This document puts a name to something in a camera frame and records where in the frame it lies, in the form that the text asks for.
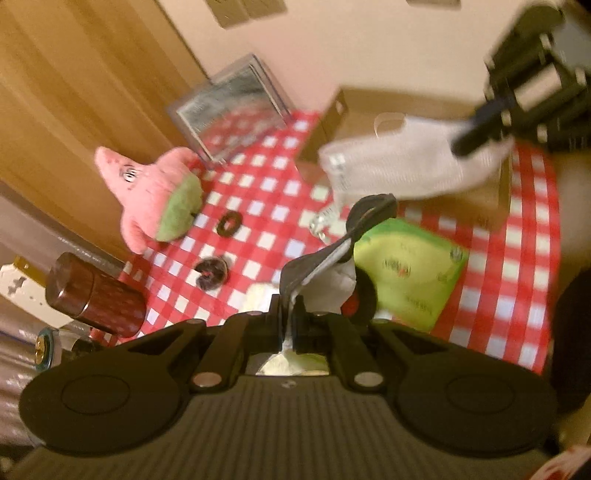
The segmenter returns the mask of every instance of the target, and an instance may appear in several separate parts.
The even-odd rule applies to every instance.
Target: dark cylindrical object
[[[38,372],[44,372],[103,348],[101,344],[90,338],[79,337],[67,328],[44,328],[35,343],[35,368]]]
[[[124,338],[139,331],[146,313],[139,291],[69,252],[49,272],[45,298],[69,317]]]

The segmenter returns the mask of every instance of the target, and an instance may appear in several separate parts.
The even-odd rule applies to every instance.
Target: pink plush toy
[[[178,147],[142,165],[106,147],[96,149],[96,166],[123,205],[121,235],[132,252],[142,254],[150,238],[169,242],[191,228],[203,190],[187,165],[198,159],[188,148]]]

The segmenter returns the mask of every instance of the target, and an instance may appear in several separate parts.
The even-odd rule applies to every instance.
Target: brown cylindrical container
[[[49,272],[45,298],[69,317],[124,338],[138,333],[146,314],[139,291],[69,252]]]

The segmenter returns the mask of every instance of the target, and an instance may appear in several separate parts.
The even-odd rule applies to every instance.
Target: wooden cabinet
[[[125,259],[94,150],[150,163],[183,145],[165,108],[204,81],[155,0],[0,1],[0,179]]]

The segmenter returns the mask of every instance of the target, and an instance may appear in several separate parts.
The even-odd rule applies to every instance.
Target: plush toy eye
[[[136,168],[125,166],[125,170],[121,173],[121,176],[125,181],[133,183],[138,176],[139,171]]]

